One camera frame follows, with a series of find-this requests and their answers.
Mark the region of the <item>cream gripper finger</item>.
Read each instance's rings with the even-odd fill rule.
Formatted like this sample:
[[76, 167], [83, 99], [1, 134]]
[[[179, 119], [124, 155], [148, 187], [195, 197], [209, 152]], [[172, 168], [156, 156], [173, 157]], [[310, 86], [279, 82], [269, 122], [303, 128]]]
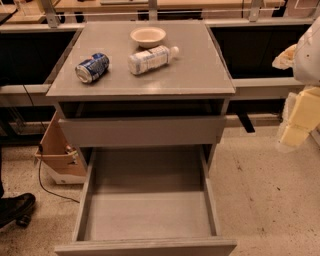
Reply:
[[277, 69], [286, 70], [293, 66], [296, 44], [293, 44], [281, 52], [272, 62], [272, 66]]
[[320, 124], [320, 88], [306, 87], [290, 92], [279, 127], [279, 147], [298, 148]]

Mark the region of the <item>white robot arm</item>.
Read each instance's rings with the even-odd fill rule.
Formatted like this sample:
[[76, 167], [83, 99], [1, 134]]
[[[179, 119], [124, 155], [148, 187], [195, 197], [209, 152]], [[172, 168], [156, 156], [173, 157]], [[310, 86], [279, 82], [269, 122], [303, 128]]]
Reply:
[[320, 17], [296, 44], [274, 59], [272, 66], [291, 68], [294, 79], [305, 86], [300, 93], [288, 95], [278, 130], [277, 149], [290, 152], [302, 145], [320, 124]]

